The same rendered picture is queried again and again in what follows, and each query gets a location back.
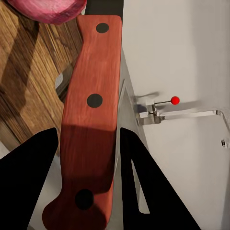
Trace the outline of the cutting board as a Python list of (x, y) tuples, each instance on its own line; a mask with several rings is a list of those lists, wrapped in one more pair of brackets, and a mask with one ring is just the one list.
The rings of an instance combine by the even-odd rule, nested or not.
[(81, 46), (76, 17), (46, 24), (0, 0), (0, 116), (21, 144), (55, 127), (60, 151), (67, 89), (58, 97), (55, 83), (70, 64), (74, 68)]

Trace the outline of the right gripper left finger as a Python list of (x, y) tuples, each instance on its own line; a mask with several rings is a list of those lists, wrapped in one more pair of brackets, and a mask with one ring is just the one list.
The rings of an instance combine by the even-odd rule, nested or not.
[(0, 160), (0, 230), (27, 230), (57, 148), (53, 127)]

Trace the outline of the parer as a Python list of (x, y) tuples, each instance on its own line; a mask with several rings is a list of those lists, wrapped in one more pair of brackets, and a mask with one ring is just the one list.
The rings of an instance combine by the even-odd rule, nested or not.
[(87, 0), (82, 46), (60, 134), (62, 189), (42, 214), (46, 230), (105, 230), (112, 214), (124, 0)]

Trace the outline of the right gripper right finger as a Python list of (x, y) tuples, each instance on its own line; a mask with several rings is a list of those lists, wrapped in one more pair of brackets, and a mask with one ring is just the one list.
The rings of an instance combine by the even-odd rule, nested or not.
[[(124, 230), (201, 230), (137, 134), (121, 127)], [(149, 207), (139, 211), (132, 164)]]

